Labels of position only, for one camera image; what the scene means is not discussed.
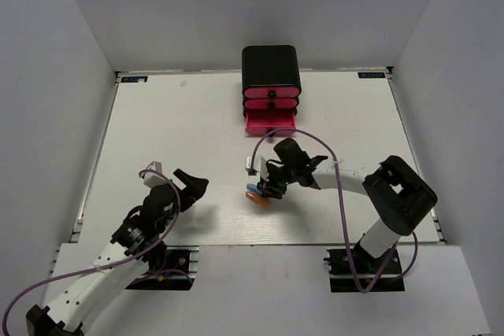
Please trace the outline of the orange marker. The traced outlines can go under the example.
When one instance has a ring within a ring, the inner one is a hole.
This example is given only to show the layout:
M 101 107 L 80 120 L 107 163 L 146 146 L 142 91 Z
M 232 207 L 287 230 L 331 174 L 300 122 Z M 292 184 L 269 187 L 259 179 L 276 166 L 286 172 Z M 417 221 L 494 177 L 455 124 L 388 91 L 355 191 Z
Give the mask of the orange marker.
M 271 205 L 270 201 L 267 198 L 264 198 L 253 191 L 248 190 L 246 192 L 246 198 L 262 209 L 267 209 Z

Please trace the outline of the blue marker cap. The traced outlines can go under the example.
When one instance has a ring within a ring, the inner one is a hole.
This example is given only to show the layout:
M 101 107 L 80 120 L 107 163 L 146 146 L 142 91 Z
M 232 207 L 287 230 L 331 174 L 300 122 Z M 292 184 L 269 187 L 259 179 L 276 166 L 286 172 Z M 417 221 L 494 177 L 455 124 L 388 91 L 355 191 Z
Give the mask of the blue marker cap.
M 257 186 L 253 183 L 248 183 L 246 185 L 246 189 L 250 192 L 254 192 L 255 194 L 258 194 L 259 196 L 261 196 L 261 191 L 257 188 Z

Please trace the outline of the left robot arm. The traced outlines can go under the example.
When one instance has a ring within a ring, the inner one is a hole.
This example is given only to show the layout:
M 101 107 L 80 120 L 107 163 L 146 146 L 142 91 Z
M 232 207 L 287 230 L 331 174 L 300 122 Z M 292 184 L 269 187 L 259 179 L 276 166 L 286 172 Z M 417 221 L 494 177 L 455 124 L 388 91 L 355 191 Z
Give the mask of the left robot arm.
M 200 200 L 209 185 L 177 169 L 179 188 L 166 178 L 157 162 L 139 177 L 149 194 L 134 207 L 113 233 L 92 265 L 76 274 L 76 281 L 44 306 L 34 305 L 26 314 L 30 335 L 83 335 L 98 316 L 134 281 L 162 271 L 169 251 L 164 238 L 178 215 Z

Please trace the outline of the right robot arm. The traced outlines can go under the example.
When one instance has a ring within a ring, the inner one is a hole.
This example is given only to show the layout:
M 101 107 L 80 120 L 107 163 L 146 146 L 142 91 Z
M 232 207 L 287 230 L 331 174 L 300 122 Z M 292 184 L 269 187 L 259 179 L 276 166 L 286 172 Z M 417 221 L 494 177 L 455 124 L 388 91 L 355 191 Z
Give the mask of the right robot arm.
M 258 175 L 257 189 L 264 198 L 281 199 L 293 183 L 314 190 L 343 190 L 369 198 L 379 219 L 351 249 L 355 265 L 375 271 L 388 250 L 410 236 L 435 207 L 434 190 L 401 158 L 390 155 L 365 178 L 340 168 L 331 157 L 309 157 L 292 138 L 274 146 L 276 161 L 254 153 L 246 159 L 249 175 Z

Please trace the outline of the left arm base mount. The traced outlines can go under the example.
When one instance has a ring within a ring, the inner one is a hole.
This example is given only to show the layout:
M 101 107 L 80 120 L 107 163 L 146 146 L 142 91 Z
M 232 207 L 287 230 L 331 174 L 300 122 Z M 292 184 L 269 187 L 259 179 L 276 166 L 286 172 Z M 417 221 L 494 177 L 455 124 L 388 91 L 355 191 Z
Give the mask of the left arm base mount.
M 127 290 L 190 290 L 198 270 L 198 253 L 198 246 L 169 247 L 163 267 L 156 272 L 141 275 L 127 287 Z

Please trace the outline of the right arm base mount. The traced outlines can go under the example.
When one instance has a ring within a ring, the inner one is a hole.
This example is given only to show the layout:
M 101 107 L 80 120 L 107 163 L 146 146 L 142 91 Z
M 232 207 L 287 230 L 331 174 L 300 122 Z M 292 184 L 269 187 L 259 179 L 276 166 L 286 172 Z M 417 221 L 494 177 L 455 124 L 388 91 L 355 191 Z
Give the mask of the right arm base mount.
M 365 262 L 354 260 L 356 273 L 359 283 L 365 289 L 372 281 L 385 257 L 380 258 L 377 262 L 367 264 Z M 350 270 L 350 263 L 347 259 L 347 253 L 344 248 L 328 249 L 327 256 L 324 258 L 324 265 L 328 269 L 330 290 L 334 294 L 357 293 L 358 288 L 355 286 L 354 278 Z M 392 293 L 404 292 L 405 284 L 403 278 L 395 279 L 395 276 L 402 273 L 402 265 L 395 250 L 391 255 L 391 259 L 384 268 L 381 276 L 376 281 L 371 289 L 373 293 Z

